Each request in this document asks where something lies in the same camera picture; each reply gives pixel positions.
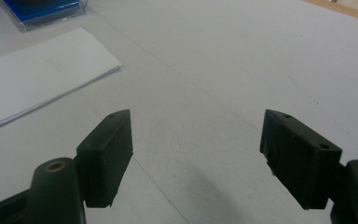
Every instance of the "paper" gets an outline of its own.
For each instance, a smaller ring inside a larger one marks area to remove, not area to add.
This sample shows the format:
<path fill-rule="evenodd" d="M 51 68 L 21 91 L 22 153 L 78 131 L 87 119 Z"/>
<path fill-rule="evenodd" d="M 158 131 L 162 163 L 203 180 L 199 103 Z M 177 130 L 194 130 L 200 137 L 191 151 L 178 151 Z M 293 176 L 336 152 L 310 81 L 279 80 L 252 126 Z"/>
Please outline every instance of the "paper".
<path fill-rule="evenodd" d="M 0 57 L 0 125 L 120 68 L 98 40 L 78 28 Z"/>

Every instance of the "stack of paper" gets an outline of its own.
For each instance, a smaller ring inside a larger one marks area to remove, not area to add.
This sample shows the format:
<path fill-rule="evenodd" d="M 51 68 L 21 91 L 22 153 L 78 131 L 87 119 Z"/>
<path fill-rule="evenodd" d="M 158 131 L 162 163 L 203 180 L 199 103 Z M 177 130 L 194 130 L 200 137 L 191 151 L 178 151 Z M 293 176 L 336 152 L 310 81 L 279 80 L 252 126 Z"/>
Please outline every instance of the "stack of paper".
<path fill-rule="evenodd" d="M 82 28 L 0 57 L 0 125 L 120 68 Z"/>

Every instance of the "white table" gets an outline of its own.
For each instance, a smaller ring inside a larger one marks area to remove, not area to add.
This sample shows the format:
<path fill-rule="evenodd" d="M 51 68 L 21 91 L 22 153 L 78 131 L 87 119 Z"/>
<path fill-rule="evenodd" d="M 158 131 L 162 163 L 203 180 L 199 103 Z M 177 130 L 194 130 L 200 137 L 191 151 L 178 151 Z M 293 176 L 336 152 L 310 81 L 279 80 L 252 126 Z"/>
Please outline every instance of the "white table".
<path fill-rule="evenodd" d="M 121 71 L 0 128 L 0 201 L 34 168 L 73 158 L 130 109 L 134 156 L 88 223 L 330 223 L 303 211 L 259 153 L 266 108 L 358 159 L 358 20 L 302 1 L 89 0 L 87 15 L 22 34 L 0 8 L 0 56 L 82 26 Z"/>

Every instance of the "white tabletop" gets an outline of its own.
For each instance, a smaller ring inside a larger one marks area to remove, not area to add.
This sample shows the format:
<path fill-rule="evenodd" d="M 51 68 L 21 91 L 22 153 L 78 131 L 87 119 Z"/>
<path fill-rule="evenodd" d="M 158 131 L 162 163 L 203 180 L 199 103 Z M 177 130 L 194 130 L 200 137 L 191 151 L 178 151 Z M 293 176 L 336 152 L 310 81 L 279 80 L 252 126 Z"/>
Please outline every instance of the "white tabletop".
<path fill-rule="evenodd" d="M 358 20 L 291 0 L 89 0 L 22 34 L 0 8 L 0 56 L 83 27 L 123 68 L 0 127 L 0 201 L 34 168 L 131 110 L 134 156 L 88 223 L 330 223 L 304 211 L 259 153 L 265 109 L 358 159 Z"/>

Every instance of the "transparent plastic case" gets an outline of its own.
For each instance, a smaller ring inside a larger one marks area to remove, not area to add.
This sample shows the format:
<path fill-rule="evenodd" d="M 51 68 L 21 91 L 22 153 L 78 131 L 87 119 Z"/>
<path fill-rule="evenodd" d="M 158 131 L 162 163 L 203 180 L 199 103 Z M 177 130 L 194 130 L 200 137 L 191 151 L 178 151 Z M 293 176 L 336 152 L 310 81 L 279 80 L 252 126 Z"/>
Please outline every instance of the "transparent plastic case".
<path fill-rule="evenodd" d="M 0 0 L 15 25 L 27 32 L 86 13 L 88 0 Z"/>

